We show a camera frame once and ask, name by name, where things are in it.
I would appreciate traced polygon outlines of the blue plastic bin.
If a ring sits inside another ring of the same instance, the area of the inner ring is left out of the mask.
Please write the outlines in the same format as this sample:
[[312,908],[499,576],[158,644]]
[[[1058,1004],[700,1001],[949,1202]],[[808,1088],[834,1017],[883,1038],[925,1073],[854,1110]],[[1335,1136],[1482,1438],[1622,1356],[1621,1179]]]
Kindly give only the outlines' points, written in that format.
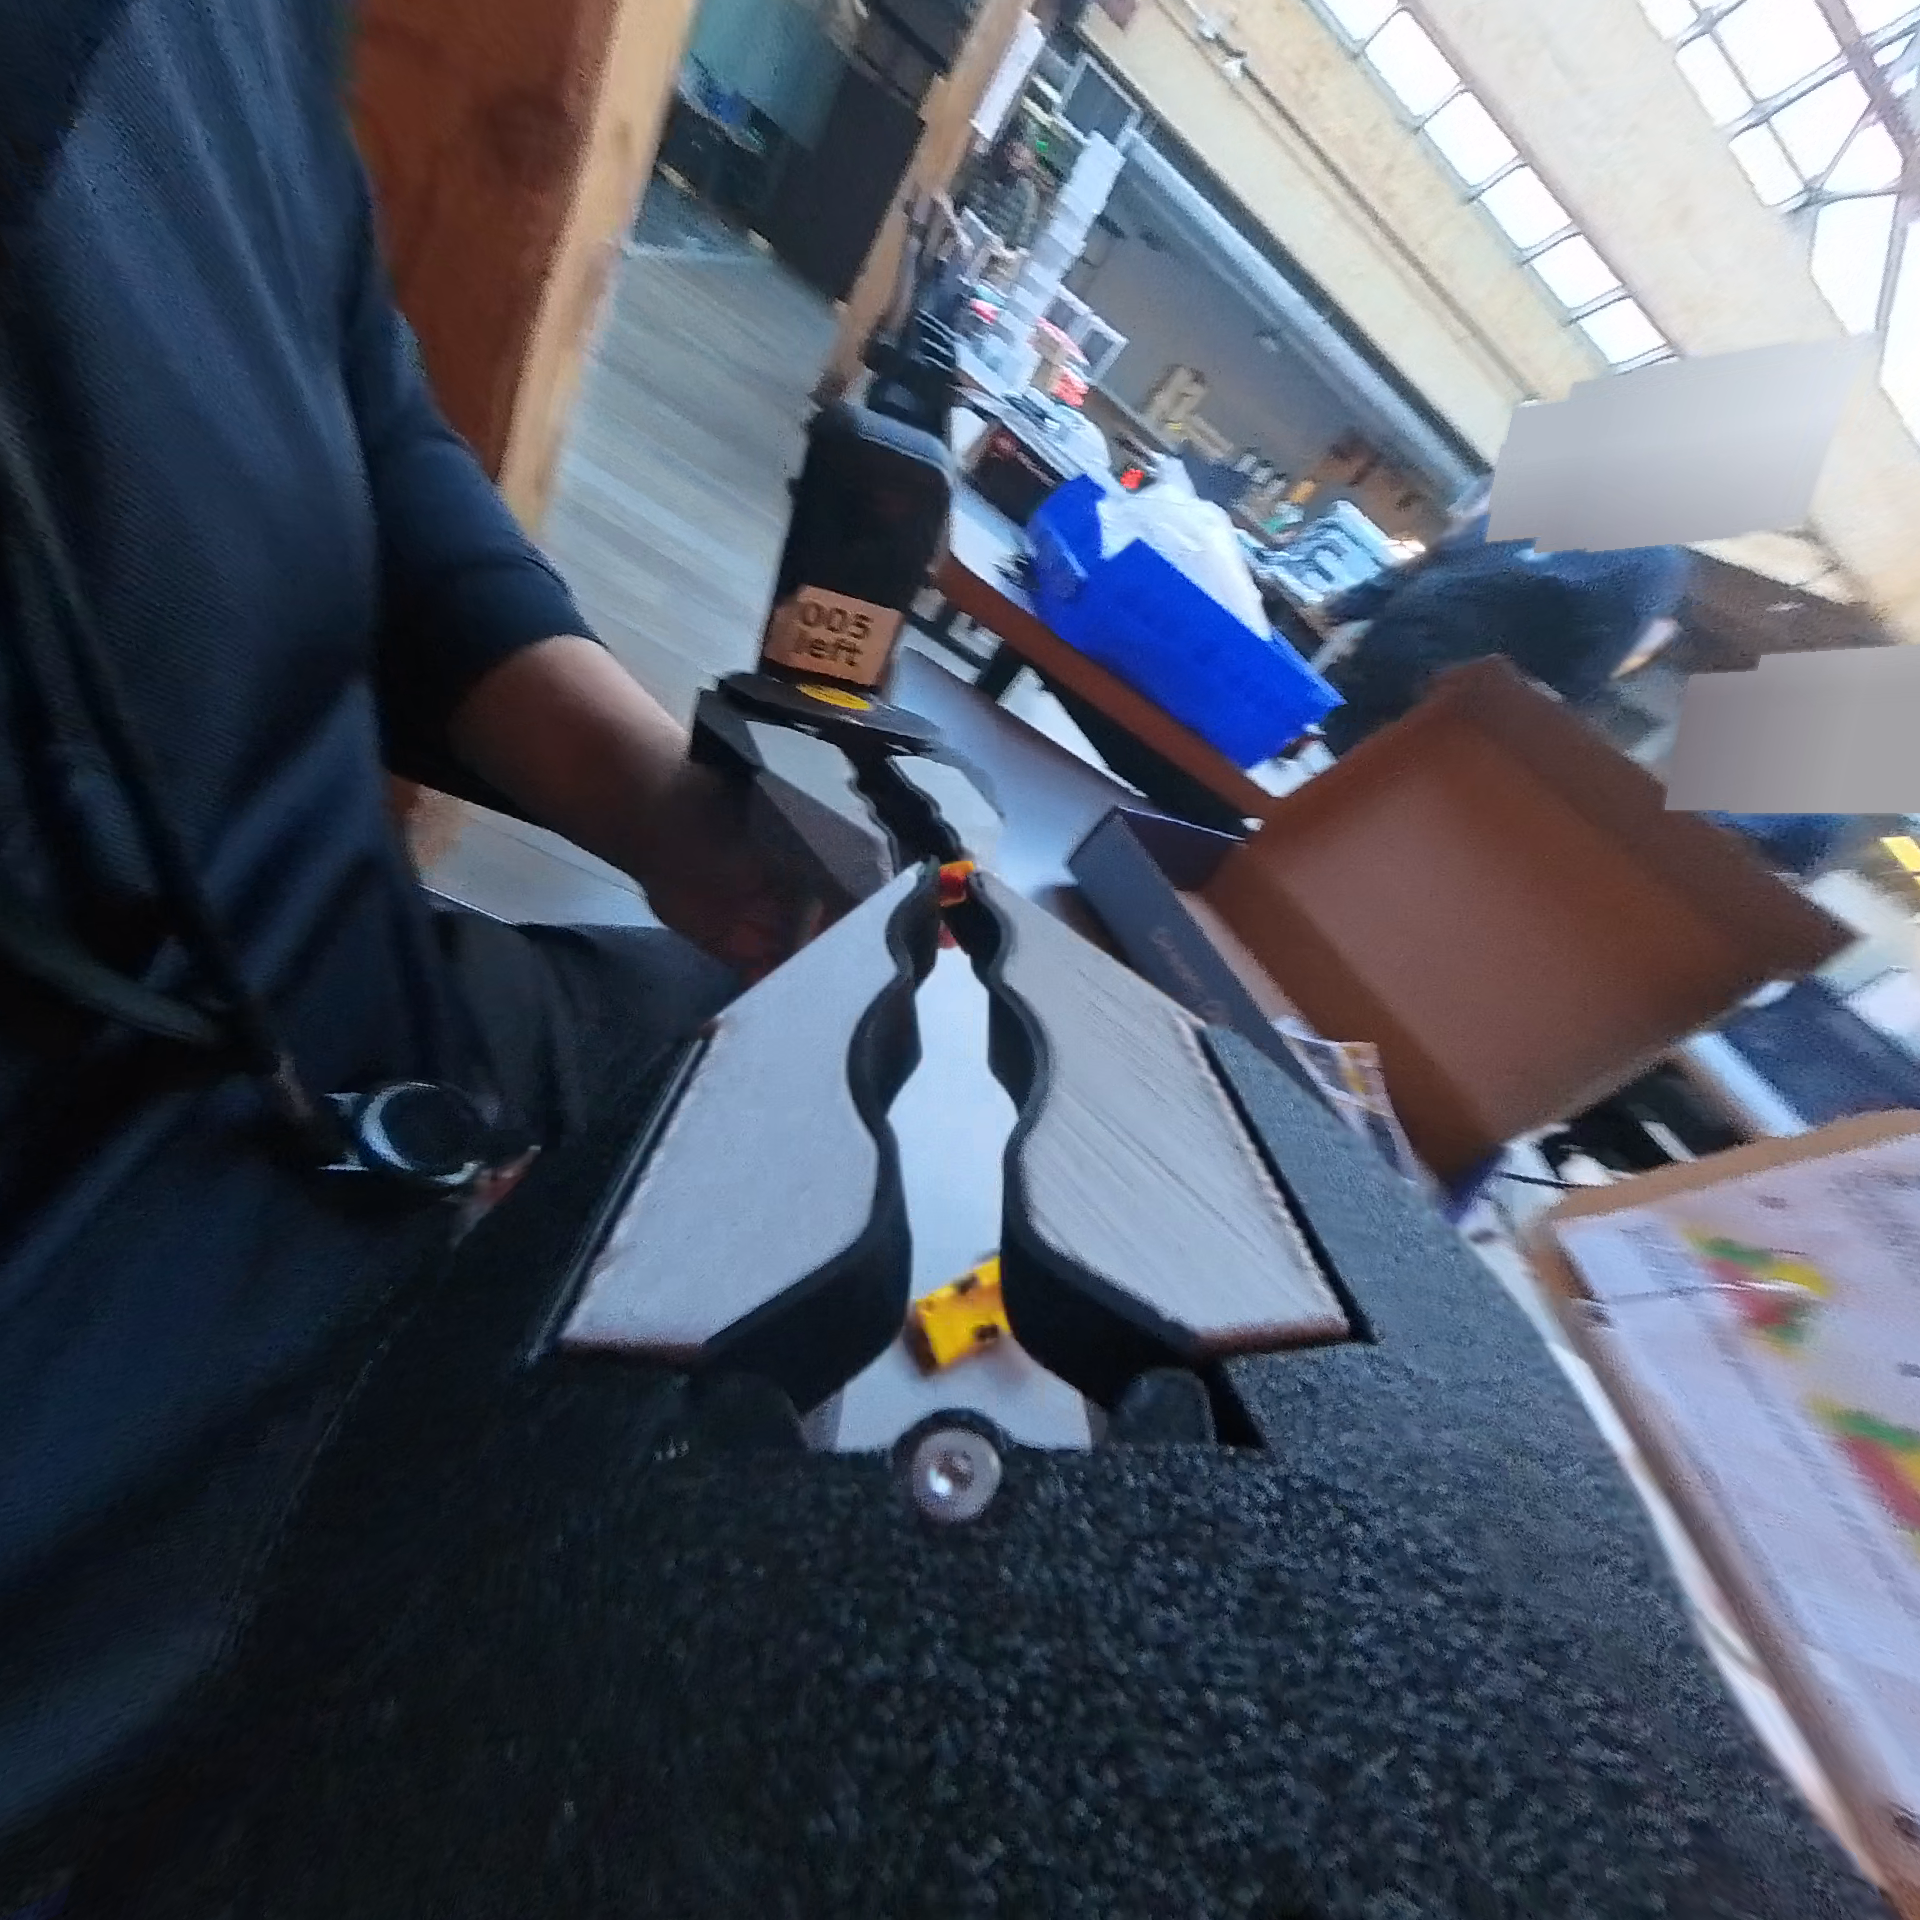
[[1316,732],[1343,694],[1265,622],[1246,622],[1142,537],[1108,540],[1092,475],[1029,518],[1030,596],[1069,647],[1249,770]]

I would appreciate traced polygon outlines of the open cardboard box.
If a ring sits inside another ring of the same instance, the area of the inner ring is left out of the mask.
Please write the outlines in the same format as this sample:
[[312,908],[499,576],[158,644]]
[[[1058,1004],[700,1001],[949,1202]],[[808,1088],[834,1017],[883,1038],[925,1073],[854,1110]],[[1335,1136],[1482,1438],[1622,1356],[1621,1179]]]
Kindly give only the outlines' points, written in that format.
[[1374,1045],[1453,1192],[1854,942],[1503,660],[1273,804],[1198,900],[1311,1029]]

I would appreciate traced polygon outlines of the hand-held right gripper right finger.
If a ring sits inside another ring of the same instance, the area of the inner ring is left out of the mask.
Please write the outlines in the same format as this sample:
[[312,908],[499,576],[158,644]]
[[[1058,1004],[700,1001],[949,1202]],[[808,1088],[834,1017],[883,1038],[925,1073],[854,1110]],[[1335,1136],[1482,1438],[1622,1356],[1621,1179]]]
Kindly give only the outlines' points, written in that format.
[[1007,883],[974,892],[974,969],[1017,1108],[1001,1261],[1027,1356],[1116,1405],[1150,1372],[1352,1338],[1202,1019]]

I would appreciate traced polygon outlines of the yellow toy connector block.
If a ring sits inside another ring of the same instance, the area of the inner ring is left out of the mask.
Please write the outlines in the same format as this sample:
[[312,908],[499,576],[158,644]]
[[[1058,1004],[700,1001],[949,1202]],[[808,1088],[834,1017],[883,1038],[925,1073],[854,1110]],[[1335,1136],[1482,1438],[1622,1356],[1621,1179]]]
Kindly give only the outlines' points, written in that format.
[[917,1298],[907,1313],[904,1340],[928,1376],[1010,1342],[1001,1258],[976,1259],[949,1283]]

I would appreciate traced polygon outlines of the wooden post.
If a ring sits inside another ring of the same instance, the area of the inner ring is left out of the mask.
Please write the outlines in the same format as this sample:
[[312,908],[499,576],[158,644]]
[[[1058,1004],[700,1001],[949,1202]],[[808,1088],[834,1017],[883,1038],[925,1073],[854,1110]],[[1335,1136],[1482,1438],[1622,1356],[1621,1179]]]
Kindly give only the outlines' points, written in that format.
[[350,105],[447,419],[539,530],[695,2],[364,2]]

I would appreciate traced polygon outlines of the grey desk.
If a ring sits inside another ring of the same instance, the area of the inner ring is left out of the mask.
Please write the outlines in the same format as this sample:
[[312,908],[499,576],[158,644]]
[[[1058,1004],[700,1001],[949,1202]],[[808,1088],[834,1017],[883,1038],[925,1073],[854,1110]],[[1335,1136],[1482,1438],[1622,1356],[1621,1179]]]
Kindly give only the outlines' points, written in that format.
[[[946,667],[911,651],[902,697],[981,770],[1002,812],[992,853],[1007,883],[1085,934],[1106,935],[1073,889],[1067,859],[1130,788],[1010,716]],[[571,841],[461,800],[424,808],[424,886],[504,921],[649,925],[655,914],[628,876]],[[912,1235],[911,1290],[934,1292],[999,1245],[1002,1155],[1017,1111],[990,1068],[990,997],[971,962],[942,950],[918,996],[923,1059],[890,1110]],[[925,1374],[894,1340],[811,1419],[829,1451],[878,1451],[946,1412],[974,1412],[1015,1441],[1086,1449],[1103,1415],[1021,1348],[989,1350]]]

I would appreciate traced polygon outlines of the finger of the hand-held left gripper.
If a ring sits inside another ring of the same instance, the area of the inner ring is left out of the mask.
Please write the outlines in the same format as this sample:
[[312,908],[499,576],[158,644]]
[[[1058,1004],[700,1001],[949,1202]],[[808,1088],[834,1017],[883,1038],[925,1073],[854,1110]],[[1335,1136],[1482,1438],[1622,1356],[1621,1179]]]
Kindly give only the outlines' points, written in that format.
[[992,870],[1004,815],[983,773],[932,753],[889,753],[866,767],[866,798],[907,861]]
[[827,900],[871,900],[901,876],[894,835],[840,749],[763,749],[749,823]]

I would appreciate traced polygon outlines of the person's dark blue jacket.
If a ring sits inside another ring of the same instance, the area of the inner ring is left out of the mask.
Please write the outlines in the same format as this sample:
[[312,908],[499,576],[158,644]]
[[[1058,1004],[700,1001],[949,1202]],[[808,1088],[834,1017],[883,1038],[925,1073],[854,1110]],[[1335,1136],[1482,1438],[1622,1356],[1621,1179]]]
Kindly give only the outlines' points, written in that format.
[[461,700],[600,641],[424,375],[349,8],[4,4],[3,39],[4,1915],[98,1915],[463,1227],[325,1172],[330,1095],[467,1091],[497,1168],[738,976],[644,898],[424,883],[427,805],[535,826],[456,763]]

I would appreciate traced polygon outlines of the navy box base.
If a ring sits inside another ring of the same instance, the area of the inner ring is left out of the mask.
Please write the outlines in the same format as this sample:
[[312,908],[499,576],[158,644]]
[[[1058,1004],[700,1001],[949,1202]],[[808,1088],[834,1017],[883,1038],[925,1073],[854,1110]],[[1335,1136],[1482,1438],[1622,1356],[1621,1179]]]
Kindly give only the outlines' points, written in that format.
[[1208,1028],[1234,1032],[1305,1091],[1318,1086],[1207,929],[1198,893],[1241,837],[1112,805],[1067,853],[1067,871],[1116,957]]

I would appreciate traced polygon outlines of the person's left hand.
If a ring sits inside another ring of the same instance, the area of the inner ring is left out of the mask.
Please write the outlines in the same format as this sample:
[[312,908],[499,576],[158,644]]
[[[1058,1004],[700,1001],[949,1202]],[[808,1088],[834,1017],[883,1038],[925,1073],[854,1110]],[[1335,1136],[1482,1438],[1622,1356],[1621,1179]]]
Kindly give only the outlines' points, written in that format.
[[751,985],[849,914],[822,873],[766,835],[756,801],[756,788],[685,761],[642,804],[628,866],[662,925]]

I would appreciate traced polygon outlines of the instruction sheet board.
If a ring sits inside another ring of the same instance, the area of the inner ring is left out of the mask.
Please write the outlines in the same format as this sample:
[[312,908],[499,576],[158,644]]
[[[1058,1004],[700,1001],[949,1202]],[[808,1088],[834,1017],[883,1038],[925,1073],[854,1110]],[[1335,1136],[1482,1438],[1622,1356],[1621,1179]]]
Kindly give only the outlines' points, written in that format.
[[1916,1915],[1918,1116],[1569,1193],[1523,1245]]

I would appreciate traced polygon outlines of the person's left forearm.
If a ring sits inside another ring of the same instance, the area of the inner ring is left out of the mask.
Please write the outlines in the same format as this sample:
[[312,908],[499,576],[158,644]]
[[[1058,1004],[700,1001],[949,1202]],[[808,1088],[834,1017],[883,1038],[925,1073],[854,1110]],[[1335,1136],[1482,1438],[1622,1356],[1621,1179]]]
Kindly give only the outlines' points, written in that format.
[[589,636],[550,636],[497,664],[454,708],[447,742],[515,812],[635,883],[644,804],[697,763],[689,733]]

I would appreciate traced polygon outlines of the white plastic bag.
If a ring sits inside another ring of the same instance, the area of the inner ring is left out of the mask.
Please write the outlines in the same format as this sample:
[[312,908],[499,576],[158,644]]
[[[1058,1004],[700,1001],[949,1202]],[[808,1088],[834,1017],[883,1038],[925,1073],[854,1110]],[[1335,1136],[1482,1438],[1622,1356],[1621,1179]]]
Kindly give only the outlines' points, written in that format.
[[1141,543],[1250,632],[1275,636],[1233,516],[1194,489],[1180,461],[1137,489],[1106,492],[1096,502],[1096,518],[1105,559]]

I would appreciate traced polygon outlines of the wooden table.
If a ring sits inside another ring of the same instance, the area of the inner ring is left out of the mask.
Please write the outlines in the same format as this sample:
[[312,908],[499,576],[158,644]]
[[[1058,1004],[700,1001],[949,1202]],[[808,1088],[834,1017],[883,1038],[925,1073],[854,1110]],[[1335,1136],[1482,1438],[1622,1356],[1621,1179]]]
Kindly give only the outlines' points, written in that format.
[[956,513],[931,576],[934,612],[921,623],[923,636],[971,661],[973,685],[997,705],[1030,673],[1105,767],[1167,817],[1218,832],[1265,823],[1282,798],[1058,636],[1033,596],[1030,573],[1021,531]]

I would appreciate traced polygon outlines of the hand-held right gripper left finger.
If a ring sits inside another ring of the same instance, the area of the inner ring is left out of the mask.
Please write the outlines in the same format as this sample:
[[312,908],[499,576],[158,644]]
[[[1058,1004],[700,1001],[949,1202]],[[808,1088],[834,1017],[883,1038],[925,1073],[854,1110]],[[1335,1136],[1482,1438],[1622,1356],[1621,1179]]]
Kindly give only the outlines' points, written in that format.
[[904,871],[708,1019],[566,1282],[559,1348],[834,1400],[902,1330],[890,1111],[941,876]]

